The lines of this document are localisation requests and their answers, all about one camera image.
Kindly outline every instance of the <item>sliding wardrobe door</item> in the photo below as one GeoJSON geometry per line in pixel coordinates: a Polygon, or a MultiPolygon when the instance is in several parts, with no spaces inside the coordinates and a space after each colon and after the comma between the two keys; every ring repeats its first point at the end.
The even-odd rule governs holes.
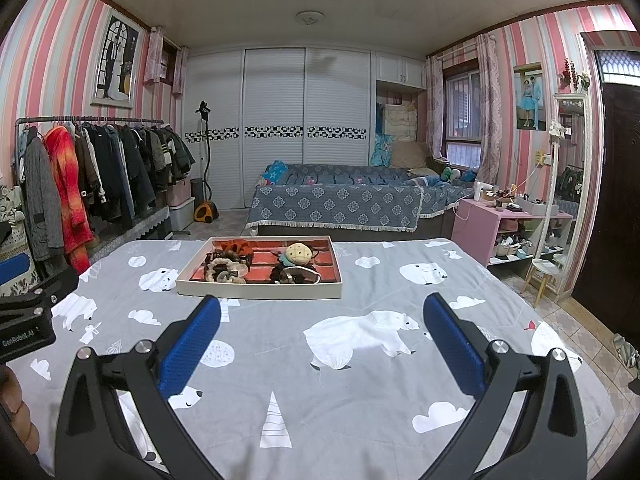
{"type": "Polygon", "coordinates": [[[302,163],[305,49],[247,50],[242,104],[244,204],[274,160],[302,163]]]}
{"type": "Polygon", "coordinates": [[[369,160],[370,53],[306,50],[305,164],[369,160]]]}
{"type": "Polygon", "coordinates": [[[187,63],[182,130],[197,161],[191,176],[204,175],[208,143],[211,164],[207,181],[213,202],[220,209],[244,207],[240,163],[242,54],[242,50],[236,50],[196,56],[187,63]],[[211,110],[209,139],[204,138],[205,125],[196,113],[201,101],[211,110]]]}

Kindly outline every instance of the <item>door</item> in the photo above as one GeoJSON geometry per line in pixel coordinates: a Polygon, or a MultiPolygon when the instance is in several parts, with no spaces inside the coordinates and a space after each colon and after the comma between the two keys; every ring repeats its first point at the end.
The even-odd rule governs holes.
{"type": "Polygon", "coordinates": [[[405,85],[415,86],[416,88],[426,88],[424,81],[426,64],[424,61],[403,57],[402,66],[405,85]]]}
{"type": "Polygon", "coordinates": [[[308,48],[305,96],[304,163],[366,166],[371,54],[308,48]]]}
{"type": "Polygon", "coordinates": [[[402,84],[402,56],[378,53],[378,81],[402,84]]]}
{"type": "Polygon", "coordinates": [[[640,88],[603,84],[605,160],[600,200],[573,296],[640,348],[640,88]]]}
{"type": "Polygon", "coordinates": [[[213,202],[220,209],[243,208],[239,129],[242,50],[190,57],[187,81],[182,130],[196,158],[194,176],[204,177],[208,143],[211,162],[207,182],[213,202]],[[205,125],[201,124],[200,114],[195,112],[201,101],[211,110],[208,140],[204,137],[205,125]]]}
{"type": "Polygon", "coordinates": [[[305,49],[262,48],[244,56],[242,174],[244,205],[274,160],[302,163],[305,49]]]}

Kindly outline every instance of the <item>striped wallpaper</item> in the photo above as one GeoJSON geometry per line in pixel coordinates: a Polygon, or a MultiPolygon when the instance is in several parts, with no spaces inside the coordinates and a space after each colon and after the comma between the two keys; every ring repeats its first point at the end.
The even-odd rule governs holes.
{"type": "MultiPolygon", "coordinates": [[[[575,64],[578,72],[588,70],[591,74],[591,111],[593,122],[593,161],[591,165],[591,185],[587,196],[586,216],[583,229],[577,237],[577,253],[568,269],[564,290],[575,285],[582,261],[591,237],[593,222],[600,193],[602,176],[602,143],[604,138],[602,123],[602,99],[598,85],[598,72],[594,56],[586,49],[619,48],[640,45],[640,36],[631,20],[619,5],[577,7],[560,10],[542,16],[529,18],[494,30],[497,41],[498,64],[500,68],[500,88],[502,91],[502,151],[498,184],[520,184],[533,172],[527,181],[527,192],[533,197],[544,197],[549,183],[549,167],[535,170],[536,150],[549,153],[548,134],[530,130],[517,130],[513,107],[513,67],[532,63],[542,63],[546,75],[543,99],[550,103],[553,95],[570,92],[558,89],[557,74],[564,70],[567,57],[575,64]]],[[[445,67],[477,57],[474,40],[463,44],[462,50],[453,47],[444,53],[445,67]]]]}
{"type": "MultiPolygon", "coordinates": [[[[29,0],[0,45],[0,171],[9,183],[19,117],[98,115],[163,119],[179,127],[180,99],[163,83],[143,86],[149,33],[141,36],[134,106],[91,106],[110,7],[100,0],[29,0]]],[[[42,129],[50,127],[43,124],[42,129]]]]}

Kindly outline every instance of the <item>red coat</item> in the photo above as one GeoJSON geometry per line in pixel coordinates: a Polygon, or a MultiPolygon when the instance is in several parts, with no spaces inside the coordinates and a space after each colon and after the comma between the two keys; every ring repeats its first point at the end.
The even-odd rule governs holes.
{"type": "Polygon", "coordinates": [[[62,206],[62,237],[65,254],[94,238],[84,211],[84,204],[78,189],[78,159],[69,132],[57,126],[44,136],[44,147],[49,153],[53,178],[60,195],[62,206]]]}

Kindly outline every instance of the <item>smoke detector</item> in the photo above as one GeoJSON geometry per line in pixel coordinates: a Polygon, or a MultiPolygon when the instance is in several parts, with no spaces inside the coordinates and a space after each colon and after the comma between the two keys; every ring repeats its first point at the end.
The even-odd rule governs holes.
{"type": "Polygon", "coordinates": [[[317,25],[324,20],[324,14],[316,10],[305,10],[296,14],[296,21],[301,25],[317,25]]]}

